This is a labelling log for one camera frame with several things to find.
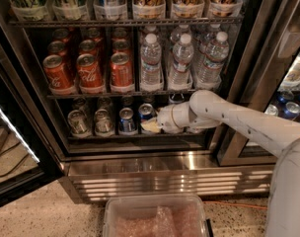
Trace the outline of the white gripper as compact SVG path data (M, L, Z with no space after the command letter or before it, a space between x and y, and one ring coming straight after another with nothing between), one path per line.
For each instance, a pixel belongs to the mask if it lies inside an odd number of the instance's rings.
M161 129L167 133L174 133L177 131L177 126L175 125L172 112L173 105L168 105L166 107L158 107L156 109L157 118L150 118L141 124L143 130L152 133L159 133Z

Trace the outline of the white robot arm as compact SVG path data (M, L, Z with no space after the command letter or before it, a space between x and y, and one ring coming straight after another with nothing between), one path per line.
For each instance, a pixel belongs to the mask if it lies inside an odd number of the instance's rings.
M208 90L169 105L141 124L155 132L225 123L277 158L270 182L265 237L300 237L300 123L229 103Z

